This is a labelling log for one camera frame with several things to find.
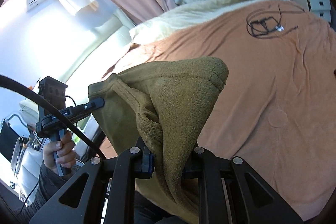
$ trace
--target hand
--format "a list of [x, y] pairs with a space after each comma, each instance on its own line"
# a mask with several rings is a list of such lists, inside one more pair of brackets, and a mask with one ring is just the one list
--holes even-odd
[[72, 167], [76, 164], [76, 153], [72, 150], [75, 147], [74, 141], [71, 139], [70, 131], [67, 131], [63, 138], [58, 142], [50, 142], [43, 146], [43, 161], [47, 168], [58, 175], [57, 167], [53, 152], [57, 151], [59, 158], [57, 163], [63, 167]]

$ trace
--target orange blanket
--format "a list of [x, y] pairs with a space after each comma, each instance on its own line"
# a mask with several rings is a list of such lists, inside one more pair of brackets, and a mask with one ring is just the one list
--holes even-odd
[[[264, 18], [278, 30], [256, 37]], [[243, 157], [303, 220], [317, 215], [336, 186], [336, 33], [291, 1], [263, 1], [142, 45], [113, 72], [200, 56], [230, 74], [199, 145]]]

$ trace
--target handheld controller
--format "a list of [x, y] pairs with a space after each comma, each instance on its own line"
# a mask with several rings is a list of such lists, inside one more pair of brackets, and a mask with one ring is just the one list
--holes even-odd
[[[50, 104], [56, 107], [58, 110], [65, 108], [65, 89], [68, 86], [60, 81], [57, 81], [50, 76], [42, 79], [39, 83], [39, 95], [47, 100]], [[39, 120], [41, 121], [46, 115], [50, 113], [44, 108], [39, 106]], [[61, 128], [49, 135], [49, 139], [52, 142], [60, 141], [66, 132], [66, 128]], [[58, 158], [57, 152], [54, 152], [54, 159]], [[68, 175], [71, 173], [71, 168], [65, 168], [60, 164], [56, 164], [58, 175], [60, 177]]]

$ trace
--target black cable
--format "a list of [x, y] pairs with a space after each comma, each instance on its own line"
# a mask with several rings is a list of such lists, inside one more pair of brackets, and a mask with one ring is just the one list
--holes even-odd
[[28, 201], [28, 198], [30, 197], [30, 195], [34, 192], [35, 188], [39, 185], [39, 182], [37, 182], [37, 184], [35, 185], [35, 187], [31, 190], [31, 192], [29, 193], [28, 197], [26, 198], [26, 200], [24, 201], [21, 210], [19, 211], [19, 213], [17, 214], [17, 216], [22, 212], [23, 208], [26, 206], [26, 202]]
[[40, 95], [36, 94], [34, 91], [28, 89], [26, 86], [4, 75], [0, 75], [0, 86], [5, 89], [19, 93], [20, 95], [32, 100], [35, 104], [43, 107], [45, 110], [54, 115], [58, 120], [60, 120], [60, 122], [62, 122], [73, 133], [75, 133], [89, 147], [96, 151], [99, 157], [101, 157], [103, 160], [106, 159], [104, 153], [88, 137], [86, 137], [77, 127], [75, 127], [67, 117], [61, 114], [57, 108], [55, 108], [48, 101], [44, 100]]
[[73, 101], [73, 104], [74, 104], [75, 106], [77, 106], [75, 100], [74, 100], [71, 96], [69, 96], [69, 95], [65, 95], [65, 97], [70, 98], [70, 99]]
[[20, 122], [23, 124], [24, 127], [28, 128], [28, 126], [21, 120], [21, 117], [17, 114], [13, 114], [11, 117], [9, 117], [8, 119], [6, 119], [7, 121], [10, 121], [13, 117], [17, 117]]
[[[280, 5], [278, 5], [278, 11], [268, 11], [268, 10], [263, 10], [263, 9], [258, 9], [255, 10], [253, 12], [251, 12], [247, 17], [246, 17], [246, 30], [248, 32], [249, 35], [251, 35], [254, 38], [257, 39], [273, 39], [273, 38], [279, 38], [279, 37], [283, 37], [285, 35], [287, 35], [288, 33], [290, 33], [293, 30], [296, 30], [299, 26], [295, 26], [289, 30], [287, 30], [286, 32], [282, 32], [279, 35], [274, 35], [274, 36], [267, 36], [267, 37], [262, 37], [262, 36], [266, 36], [269, 35], [270, 33], [273, 33], [275, 31], [278, 31], [278, 29], [281, 27], [281, 20], [282, 20], [282, 15], [283, 14], [302, 14], [305, 12], [305, 10], [297, 5], [293, 5], [294, 7], [298, 8], [299, 10], [294, 11], [281, 11], [280, 9]], [[258, 15], [262, 15], [262, 14], [279, 14], [280, 15], [280, 19], [279, 21], [277, 21], [273, 16], [268, 17], [268, 18], [263, 18], [261, 20], [255, 20], [255, 21], [251, 21], [253, 18], [257, 17]], [[266, 20], [269, 19], [273, 19], [277, 25], [276, 27], [274, 27], [273, 29], [269, 30], [267, 27], [267, 23]], [[264, 29], [263, 30], [259, 30], [255, 27], [255, 25], [260, 25], [262, 26]]]
[[75, 100], [74, 100], [71, 96], [69, 96], [69, 95], [65, 95], [65, 97], [70, 98], [70, 99], [72, 100], [73, 104], [74, 104], [75, 106], [77, 106]]

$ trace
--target electronic equipment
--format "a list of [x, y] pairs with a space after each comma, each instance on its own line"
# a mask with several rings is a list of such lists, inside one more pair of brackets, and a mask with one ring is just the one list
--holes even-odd
[[[95, 110], [104, 105], [102, 98], [89, 102], [85, 105], [65, 108], [65, 89], [68, 86], [57, 81], [50, 76], [42, 79], [39, 83], [39, 95], [56, 107], [71, 122], [75, 123], [84, 119]], [[54, 115], [50, 114], [43, 107], [39, 106], [39, 122], [36, 124], [36, 133], [40, 138], [49, 138], [50, 141], [60, 141], [64, 136], [67, 128]], [[55, 161], [58, 158], [57, 152], [54, 152]], [[60, 177], [71, 173], [71, 168], [65, 168], [60, 164], [56, 164]]]

